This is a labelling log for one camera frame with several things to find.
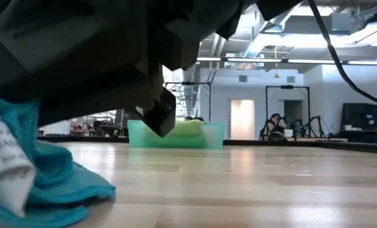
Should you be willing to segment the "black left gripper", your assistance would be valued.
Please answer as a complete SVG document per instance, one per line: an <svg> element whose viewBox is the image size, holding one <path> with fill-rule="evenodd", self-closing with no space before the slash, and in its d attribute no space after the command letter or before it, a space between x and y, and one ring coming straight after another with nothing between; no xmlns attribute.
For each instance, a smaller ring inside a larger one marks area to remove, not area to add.
<svg viewBox="0 0 377 228"><path fill-rule="evenodd" d="M155 107L162 68L232 36L252 0L0 0L0 95L47 95L38 125Z"/></svg>

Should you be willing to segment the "yellow microfiber towel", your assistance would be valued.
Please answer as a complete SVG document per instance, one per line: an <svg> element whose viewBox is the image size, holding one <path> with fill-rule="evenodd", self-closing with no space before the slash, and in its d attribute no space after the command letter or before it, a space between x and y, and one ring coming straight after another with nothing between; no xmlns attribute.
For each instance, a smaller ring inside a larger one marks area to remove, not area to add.
<svg viewBox="0 0 377 228"><path fill-rule="evenodd" d="M179 121L170 133L176 136L199 136L202 133L202 123L198 120Z"/></svg>

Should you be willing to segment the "blue microfiber towel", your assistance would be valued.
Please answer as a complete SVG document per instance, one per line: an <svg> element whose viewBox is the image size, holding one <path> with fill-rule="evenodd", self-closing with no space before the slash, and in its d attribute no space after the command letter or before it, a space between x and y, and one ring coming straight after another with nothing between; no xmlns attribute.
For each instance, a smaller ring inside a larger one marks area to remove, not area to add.
<svg viewBox="0 0 377 228"><path fill-rule="evenodd" d="M115 196L69 150L37 140L38 117L38 102L0 99L0 228L64 228L88 216L85 200Z"/></svg>

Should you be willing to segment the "teal translucent plastic basket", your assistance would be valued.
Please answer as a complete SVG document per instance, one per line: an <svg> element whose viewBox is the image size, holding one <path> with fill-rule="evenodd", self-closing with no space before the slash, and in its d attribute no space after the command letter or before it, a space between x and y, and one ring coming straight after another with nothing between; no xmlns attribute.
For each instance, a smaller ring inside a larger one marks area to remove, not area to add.
<svg viewBox="0 0 377 228"><path fill-rule="evenodd" d="M223 122L203 122L202 133L199 135L207 142L207 147L202 149L221 149L223 147L225 124ZM140 120L128 121L128 138L131 147L146 148L143 146L148 138L159 137L146 124ZM197 137L197 136L176 136L170 132L164 137Z"/></svg>

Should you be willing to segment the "dark standing monitor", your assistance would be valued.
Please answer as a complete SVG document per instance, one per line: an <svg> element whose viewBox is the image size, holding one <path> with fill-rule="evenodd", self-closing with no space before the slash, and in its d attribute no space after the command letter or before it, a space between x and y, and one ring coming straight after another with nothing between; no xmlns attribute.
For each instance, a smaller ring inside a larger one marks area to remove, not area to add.
<svg viewBox="0 0 377 228"><path fill-rule="evenodd" d="M129 120L138 120L139 116L130 110L120 109L116 110L114 123L117 126L126 127Z"/></svg>

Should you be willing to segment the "person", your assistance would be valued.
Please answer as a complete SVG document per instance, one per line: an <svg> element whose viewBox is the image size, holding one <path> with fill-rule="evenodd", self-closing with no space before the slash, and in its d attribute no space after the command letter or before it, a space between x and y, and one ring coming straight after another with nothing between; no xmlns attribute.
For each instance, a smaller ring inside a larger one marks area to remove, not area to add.
<svg viewBox="0 0 377 228"><path fill-rule="evenodd" d="M274 113L265 121L264 127L259 133L262 141L286 141L285 130L287 125L278 113Z"/></svg>

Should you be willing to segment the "black desk monitor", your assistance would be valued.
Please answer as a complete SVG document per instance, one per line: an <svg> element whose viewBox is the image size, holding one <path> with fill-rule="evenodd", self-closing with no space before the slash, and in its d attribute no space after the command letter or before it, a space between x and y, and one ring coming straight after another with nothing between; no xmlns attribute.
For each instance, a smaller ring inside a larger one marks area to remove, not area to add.
<svg viewBox="0 0 377 228"><path fill-rule="evenodd" d="M377 129L377 104L344 103L341 126L351 125L362 130Z"/></svg>

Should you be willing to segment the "black desk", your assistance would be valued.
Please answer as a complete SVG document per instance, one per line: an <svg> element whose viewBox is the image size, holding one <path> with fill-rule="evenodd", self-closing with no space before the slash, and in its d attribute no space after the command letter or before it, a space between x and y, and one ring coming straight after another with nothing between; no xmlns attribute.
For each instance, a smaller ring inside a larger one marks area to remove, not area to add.
<svg viewBox="0 0 377 228"><path fill-rule="evenodd" d="M350 143L377 144L377 130L341 130L339 136Z"/></svg>

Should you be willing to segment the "black aluminium table frame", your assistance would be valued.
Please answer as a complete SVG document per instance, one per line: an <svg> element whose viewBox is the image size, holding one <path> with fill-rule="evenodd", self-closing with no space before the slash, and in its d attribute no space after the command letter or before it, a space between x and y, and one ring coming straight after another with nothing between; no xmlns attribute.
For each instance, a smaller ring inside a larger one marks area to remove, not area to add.
<svg viewBox="0 0 377 228"><path fill-rule="evenodd" d="M40 141L51 143L67 142L89 142L89 143L129 143L128 138L115 137L84 137L84 136L39 136ZM241 141L223 140L224 146L284 146L284 147L313 147L326 149L340 149L346 151L359 151L377 154L377 144L356 143L356 142L334 142L334 141Z"/></svg>

